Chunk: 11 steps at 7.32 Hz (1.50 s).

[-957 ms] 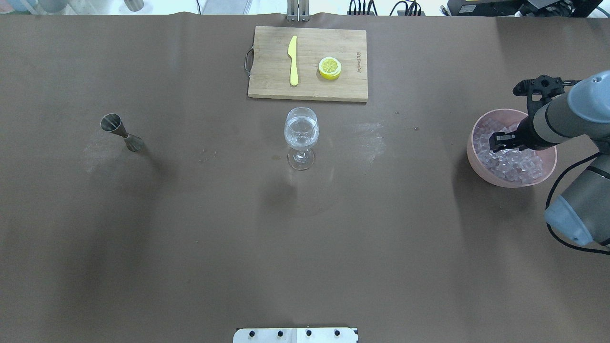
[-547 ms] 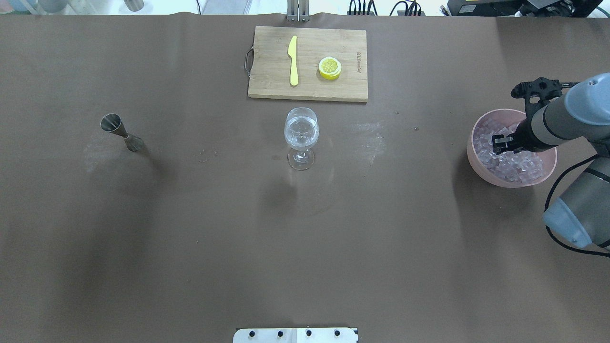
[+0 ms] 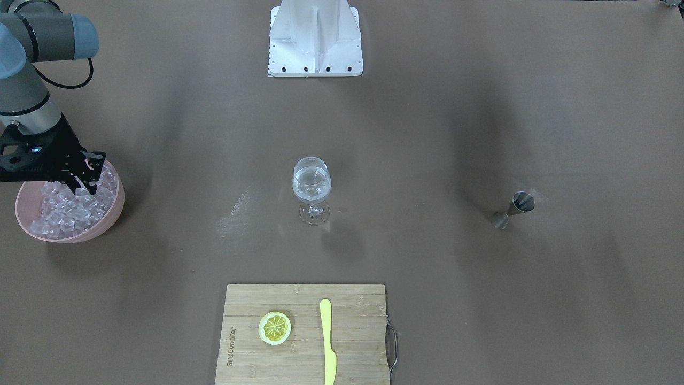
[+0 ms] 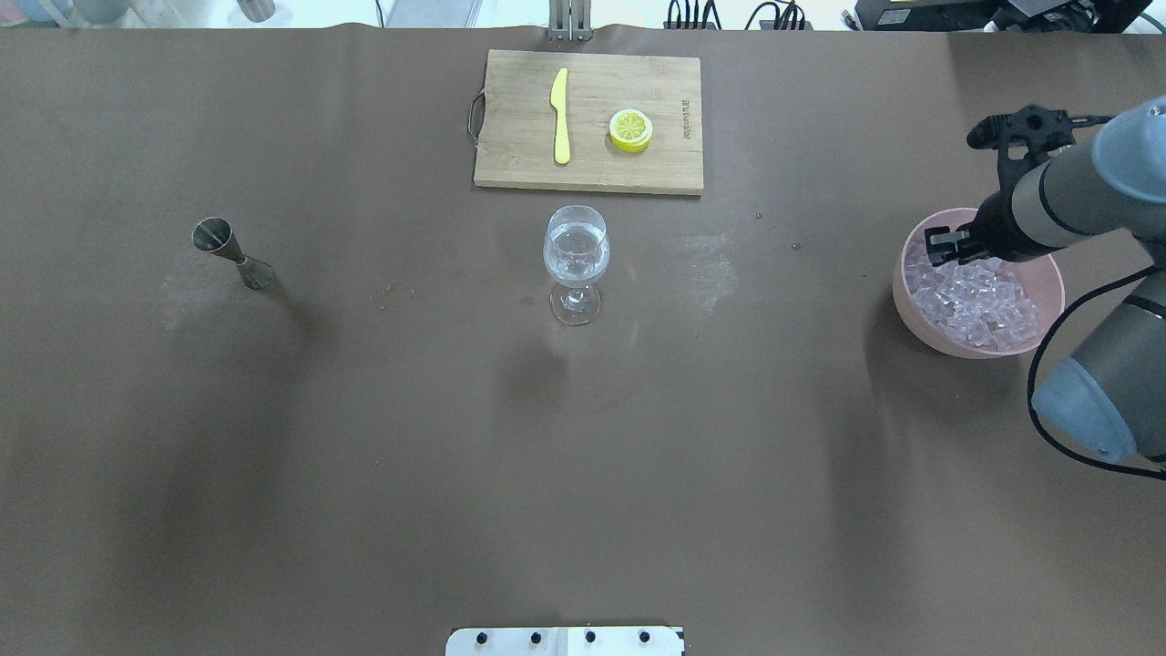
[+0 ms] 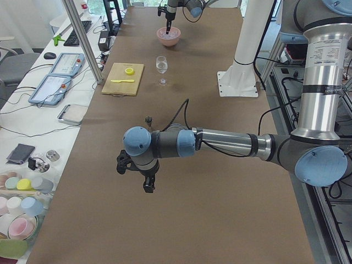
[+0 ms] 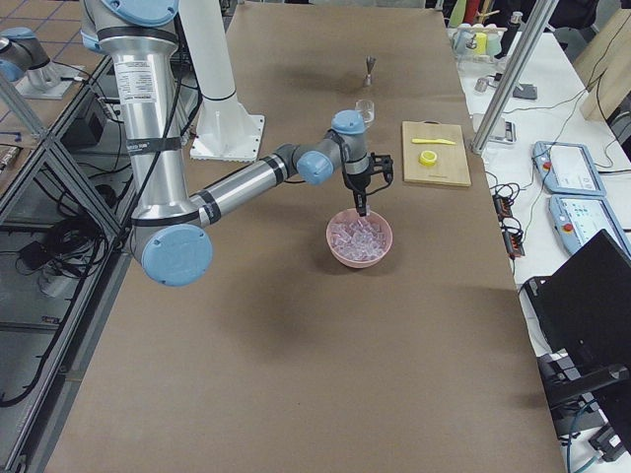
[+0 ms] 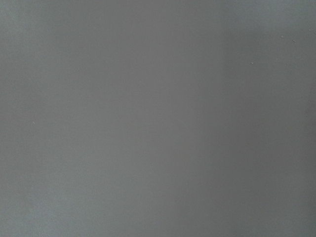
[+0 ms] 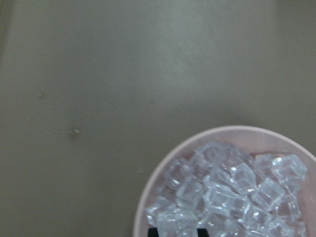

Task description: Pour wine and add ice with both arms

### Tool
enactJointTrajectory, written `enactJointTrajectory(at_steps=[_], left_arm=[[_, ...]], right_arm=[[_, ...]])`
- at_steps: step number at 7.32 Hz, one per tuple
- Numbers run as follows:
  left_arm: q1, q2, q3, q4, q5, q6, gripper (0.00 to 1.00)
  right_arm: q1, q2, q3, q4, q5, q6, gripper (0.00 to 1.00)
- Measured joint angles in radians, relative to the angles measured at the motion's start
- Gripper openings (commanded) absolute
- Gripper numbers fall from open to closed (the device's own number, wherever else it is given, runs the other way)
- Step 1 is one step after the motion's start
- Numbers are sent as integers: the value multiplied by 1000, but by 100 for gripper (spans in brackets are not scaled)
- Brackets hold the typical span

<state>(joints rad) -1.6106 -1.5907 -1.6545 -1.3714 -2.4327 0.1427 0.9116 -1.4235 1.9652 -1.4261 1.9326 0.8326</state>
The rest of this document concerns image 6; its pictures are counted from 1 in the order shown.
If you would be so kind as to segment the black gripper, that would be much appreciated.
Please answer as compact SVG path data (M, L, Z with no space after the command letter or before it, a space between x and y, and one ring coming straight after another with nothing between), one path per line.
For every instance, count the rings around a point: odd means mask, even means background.
M352 173L347 166L342 167L344 183L353 192L356 212L360 217L366 217L369 213L367 204L367 188L371 183L373 167L367 165L360 172Z

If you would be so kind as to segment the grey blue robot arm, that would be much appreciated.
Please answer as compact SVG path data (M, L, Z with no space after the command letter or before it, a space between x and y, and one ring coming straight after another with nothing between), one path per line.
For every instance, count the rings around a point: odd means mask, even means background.
M264 119L238 99L217 2L86 1L83 12L85 44L113 62L137 189L129 244L151 279L166 286L198 280L213 257L205 227L294 175L318 185L340 171L365 212L376 159L359 112L337 112L316 144L259 155ZM187 116L171 65L179 49L188 51L199 87L194 154L243 163L196 193L187 190L183 169Z
M24 78L29 71L45 68L50 58L35 33L26 27L1 32L1 74L9 82Z

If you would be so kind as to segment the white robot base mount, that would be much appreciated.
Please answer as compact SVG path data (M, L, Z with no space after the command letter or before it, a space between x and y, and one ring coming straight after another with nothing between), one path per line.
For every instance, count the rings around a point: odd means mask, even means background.
M202 96L190 155L255 161L265 117L248 113L239 101L220 3L182 0L178 12Z

